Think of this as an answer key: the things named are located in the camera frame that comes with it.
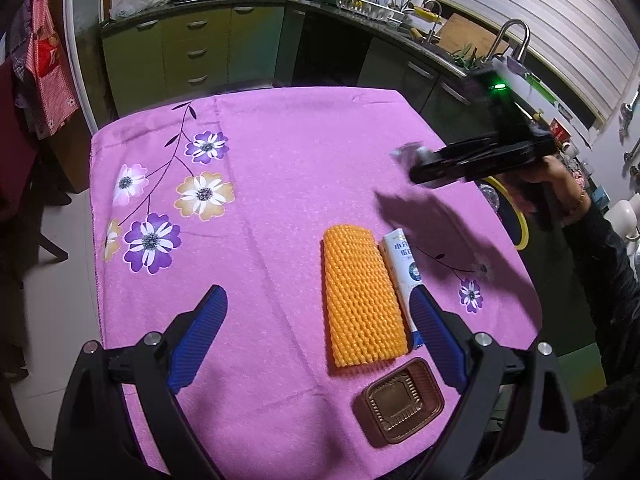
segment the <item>wooden cutting board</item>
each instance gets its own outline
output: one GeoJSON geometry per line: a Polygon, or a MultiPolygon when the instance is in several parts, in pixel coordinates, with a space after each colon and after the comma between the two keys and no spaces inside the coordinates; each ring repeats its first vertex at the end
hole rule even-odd
{"type": "MultiPolygon", "coordinates": [[[[468,55],[470,56],[477,47],[476,57],[485,56],[495,41],[495,34],[459,14],[452,15],[442,26],[438,35],[441,38],[438,46],[444,50],[453,53],[471,43],[472,47],[468,55]]],[[[502,54],[508,46],[506,41],[501,41],[496,52],[502,54]]]]}

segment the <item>roller blind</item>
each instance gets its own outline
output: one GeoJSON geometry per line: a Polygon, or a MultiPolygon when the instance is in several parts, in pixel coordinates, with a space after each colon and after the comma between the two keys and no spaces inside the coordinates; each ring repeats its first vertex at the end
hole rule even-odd
{"type": "MultiPolygon", "coordinates": [[[[529,47],[602,121],[631,78],[638,45],[610,0],[449,0],[500,27],[510,18],[531,29],[529,47]]],[[[522,29],[510,29],[522,39],[522,29]]]]}

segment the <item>brown plastic tray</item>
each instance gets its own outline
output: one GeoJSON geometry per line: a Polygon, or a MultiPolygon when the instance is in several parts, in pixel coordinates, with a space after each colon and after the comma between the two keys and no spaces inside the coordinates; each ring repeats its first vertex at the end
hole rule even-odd
{"type": "Polygon", "coordinates": [[[389,444],[409,438],[444,408],[438,383],[420,357],[370,384],[362,396],[389,444]]]}

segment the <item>table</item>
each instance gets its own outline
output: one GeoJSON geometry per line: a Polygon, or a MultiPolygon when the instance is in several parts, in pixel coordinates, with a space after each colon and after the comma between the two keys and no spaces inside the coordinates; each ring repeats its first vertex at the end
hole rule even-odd
{"type": "MultiPolygon", "coordinates": [[[[504,346],[535,338],[538,297],[500,221],[473,183],[410,186],[389,153],[414,140],[442,146],[395,91],[362,88],[213,96],[133,114],[93,138],[105,346],[164,330],[213,283],[228,294],[225,322],[178,394],[228,480],[376,478],[433,444],[456,405],[424,348],[331,370],[320,241],[333,224],[377,239],[403,228],[443,309],[504,346]],[[465,280],[476,280],[481,303],[463,304],[465,280]],[[445,408],[401,444],[374,448],[354,399],[415,356],[431,365],[445,408]]],[[[136,396],[126,394],[145,455],[161,466],[136,396]]]]}

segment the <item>plastic bag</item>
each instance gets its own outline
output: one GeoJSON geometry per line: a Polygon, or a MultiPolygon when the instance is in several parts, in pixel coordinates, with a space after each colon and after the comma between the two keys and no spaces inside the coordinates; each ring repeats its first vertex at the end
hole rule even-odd
{"type": "Polygon", "coordinates": [[[113,20],[121,20],[133,16],[142,10],[159,6],[167,3],[169,0],[120,0],[120,2],[111,9],[111,18],[113,20]]]}

